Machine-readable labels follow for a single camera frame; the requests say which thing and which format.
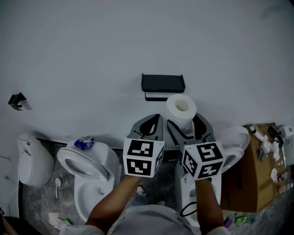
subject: gray shirt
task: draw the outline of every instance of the gray shirt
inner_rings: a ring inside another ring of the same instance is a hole
[[[200,234],[199,228],[192,227],[171,208],[159,205],[129,207],[108,232],[113,235],[193,235]],[[209,235],[229,235],[224,227],[219,227]],[[104,235],[91,225],[64,225],[60,235]]]

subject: toilet bowl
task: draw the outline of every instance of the toilet bowl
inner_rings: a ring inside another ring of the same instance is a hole
[[[95,142],[90,149],[80,150],[70,141],[57,158],[74,179],[74,202],[86,222],[94,208],[120,182],[122,166],[116,153],[106,144]]]
[[[17,139],[19,148],[18,178],[29,186],[45,185],[52,174],[54,158],[35,137],[23,133]]]
[[[244,127],[225,129],[214,136],[216,141],[221,142],[226,155],[226,161],[221,171],[221,173],[224,173],[242,158],[244,151],[250,142],[250,136],[248,130]],[[217,202],[220,204],[221,174],[211,177],[211,179]],[[178,162],[175,167],[175,200],[180,210],[185,208],[189,203],[197,201],[195,180],[189,173],[187,173],[180,162]],[[189,205],[183,214],[189,214],[196,209],[197,204]],[[192,226],[199,227],[197,212],[188,215],[185,218]]]

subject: marker cube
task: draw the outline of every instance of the marker cube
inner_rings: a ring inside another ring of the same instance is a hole
[[[152,178],[164,156],[164,141],[124,140],[124,172],[128,175]]]
[[[220,141],[184,147],[182,164],[195,180],[209,178],[221,173],[225,161],[226,158]]]

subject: shirt sleeve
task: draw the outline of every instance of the shirt sleeve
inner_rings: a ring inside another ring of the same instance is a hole
[[[218,227],[211,230],[207,235],[231,235],[225,227]]]
[[[62,226],[59,235],[104,235],[101,229],[92,225],[69,225]]]

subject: toilet paper holder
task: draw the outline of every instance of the toilet paper holder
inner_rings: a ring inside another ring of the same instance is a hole
[[[185,82],[183,74],[180,76],[175,75],[147,75],[142,73],[141,80],[142,91],[145,92],[146,101],[167,101],[168,97],[147,97],[146,93],[170,93],[170,96],[176,93],[183,93],[185,91]]]
[[[10,98],[10,100],[8,101],[8,104],[14,108],[15,110],[18,111],[22,111],[22,109],[20,109],[22,107],[22,105],[19,105],[18,103],[20,101],[26,101],[26,97],[23,96],[23,94],[20,92],[17,95],[12,95],[12,97]]]

